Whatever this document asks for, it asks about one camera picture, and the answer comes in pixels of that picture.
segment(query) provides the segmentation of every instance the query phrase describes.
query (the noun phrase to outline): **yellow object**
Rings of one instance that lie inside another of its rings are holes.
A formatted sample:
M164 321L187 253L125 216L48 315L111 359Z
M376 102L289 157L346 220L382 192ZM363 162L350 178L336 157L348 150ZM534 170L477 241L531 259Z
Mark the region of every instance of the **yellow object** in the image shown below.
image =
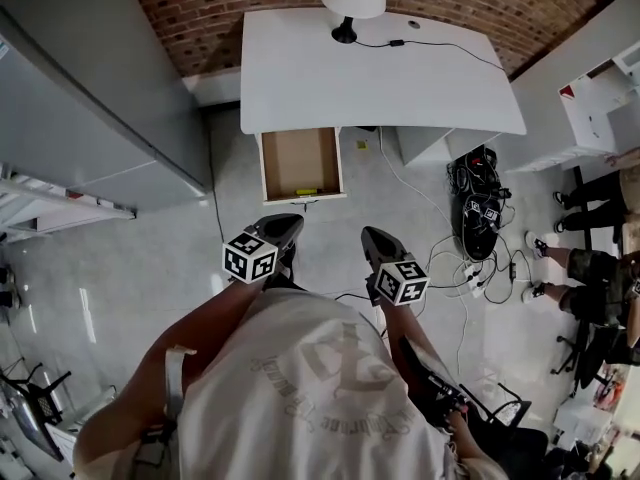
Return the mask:
M315 196L318 193L317 188L304 188L296 190L297 196Z

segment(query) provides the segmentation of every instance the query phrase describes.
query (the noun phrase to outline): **white t-shirt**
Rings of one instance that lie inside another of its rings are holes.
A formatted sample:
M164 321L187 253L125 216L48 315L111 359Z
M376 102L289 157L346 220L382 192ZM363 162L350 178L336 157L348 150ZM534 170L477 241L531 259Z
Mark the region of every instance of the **white t-shirt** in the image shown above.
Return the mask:
M178 436L190 480L467 476L449 436L407 397L376 329L349 306L290 289L260 295L189 387Z

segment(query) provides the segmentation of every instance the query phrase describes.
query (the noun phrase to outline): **brick wall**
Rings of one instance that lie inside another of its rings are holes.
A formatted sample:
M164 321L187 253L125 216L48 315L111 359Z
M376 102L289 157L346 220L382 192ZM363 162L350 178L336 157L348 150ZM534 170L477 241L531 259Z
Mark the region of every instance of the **brick wall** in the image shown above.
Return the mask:
M387 11L487 34L507 73L573 33L605 0L387 0ZM140 0L183 76L240 65L245 11L317 7L320 0Z

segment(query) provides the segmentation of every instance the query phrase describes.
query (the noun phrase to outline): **open drawer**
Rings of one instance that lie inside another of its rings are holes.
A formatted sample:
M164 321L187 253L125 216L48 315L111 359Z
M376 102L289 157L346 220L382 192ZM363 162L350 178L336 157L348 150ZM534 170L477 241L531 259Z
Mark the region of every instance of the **open drawer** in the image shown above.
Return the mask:
M264 204L346 197L338 133L312 128L257 134Z

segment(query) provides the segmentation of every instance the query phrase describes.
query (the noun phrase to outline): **lamp base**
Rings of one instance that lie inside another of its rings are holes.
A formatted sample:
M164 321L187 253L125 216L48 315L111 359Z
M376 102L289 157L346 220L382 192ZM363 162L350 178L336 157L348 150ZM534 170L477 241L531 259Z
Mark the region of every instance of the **lamp base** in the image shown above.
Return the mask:
M344 21L339 27L334 28L331 31L331 37L333 37L339 43L351 44L358 39L357 34L353 30L353 18L345 16Z

